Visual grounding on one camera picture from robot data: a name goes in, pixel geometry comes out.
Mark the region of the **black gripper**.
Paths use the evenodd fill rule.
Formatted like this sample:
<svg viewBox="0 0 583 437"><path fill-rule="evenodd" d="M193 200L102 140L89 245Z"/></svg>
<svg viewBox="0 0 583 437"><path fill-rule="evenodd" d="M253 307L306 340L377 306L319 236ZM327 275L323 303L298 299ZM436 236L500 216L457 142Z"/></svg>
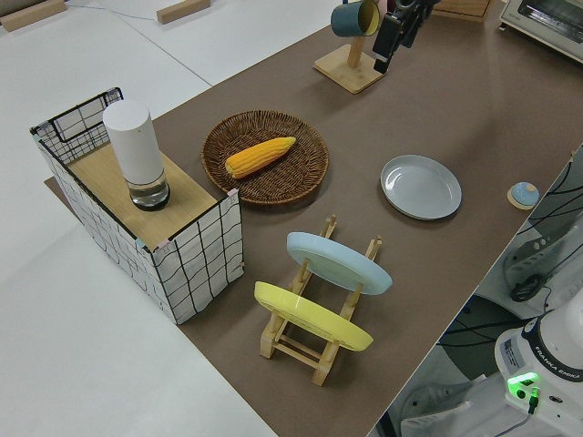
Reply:
<svg viewBox="0 0 583 437"><path fill-rule="evenodd" d="M373 69L385 73L399 44L413 46L423 21L432 13L438 0L395 0L392 14L386 14L373 44Z"/></svg>

